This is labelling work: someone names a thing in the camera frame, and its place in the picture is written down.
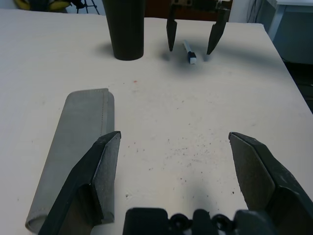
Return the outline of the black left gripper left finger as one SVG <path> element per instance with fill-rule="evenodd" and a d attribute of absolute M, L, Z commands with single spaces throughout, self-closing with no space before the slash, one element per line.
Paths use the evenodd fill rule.
<path fill-rule="evenodd" d="M 98 138 L 72 168 L 39 234 L 89 235 L 114 221 L 114 180 L 120 131 Z"/>

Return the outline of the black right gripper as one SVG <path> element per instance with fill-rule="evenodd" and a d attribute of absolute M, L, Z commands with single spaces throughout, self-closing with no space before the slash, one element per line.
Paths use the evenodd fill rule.
<path fill-rule="evenodd" d="M 218 11 L 216 23 L 212 26 L 208 41 L 207 55 L 210 55 L 221 39 L 231 9 L 230 0 L 172 0 L 169 16 L 167 18 L 166 32 L 169 50 L 173 51 L 177 22 L 175 21 L 175 12 L 179 8 L 189 8 L 200 11 Z"/>

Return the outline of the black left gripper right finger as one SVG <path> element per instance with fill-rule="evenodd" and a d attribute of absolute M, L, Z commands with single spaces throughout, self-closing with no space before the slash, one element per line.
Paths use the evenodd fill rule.
<path fill-rule="evenodd" d="M 240 190 L 252 211 L 264 211 L 280 235 L 313 233 L 313 202 L 266 145 L 229 133 Z"/>

